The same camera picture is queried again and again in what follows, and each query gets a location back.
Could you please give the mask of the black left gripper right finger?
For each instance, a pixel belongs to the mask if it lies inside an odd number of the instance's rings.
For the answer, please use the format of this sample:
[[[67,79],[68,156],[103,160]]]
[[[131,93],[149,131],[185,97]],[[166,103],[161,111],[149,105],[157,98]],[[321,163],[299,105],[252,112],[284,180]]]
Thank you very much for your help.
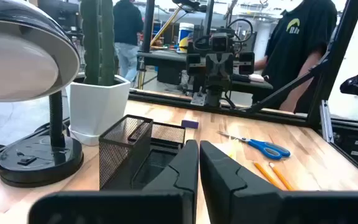
[[[277,223],[281,190],[208,141],[200,142],[200,174],[211,223]]]

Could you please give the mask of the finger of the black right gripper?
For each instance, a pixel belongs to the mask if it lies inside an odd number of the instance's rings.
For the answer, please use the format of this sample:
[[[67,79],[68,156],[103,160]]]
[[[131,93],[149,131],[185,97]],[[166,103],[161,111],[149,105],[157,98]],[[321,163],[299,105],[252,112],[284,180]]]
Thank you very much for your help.
[[[221,55],[219,71],[223,78],[229,78],[232,75],[232,53]]]
[[[206,55],[206,74],[208,77],[214,77],[218,72],[217,55],[207,54]]]

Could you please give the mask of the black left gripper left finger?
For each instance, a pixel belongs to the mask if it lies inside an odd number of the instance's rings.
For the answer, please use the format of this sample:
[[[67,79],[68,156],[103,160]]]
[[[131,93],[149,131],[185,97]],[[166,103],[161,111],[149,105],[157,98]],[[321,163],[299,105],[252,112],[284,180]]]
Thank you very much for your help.
[[[146,205],[142,223],[195,223],[199,149],[188,140],[173,160],[143,189],[155,198]]]

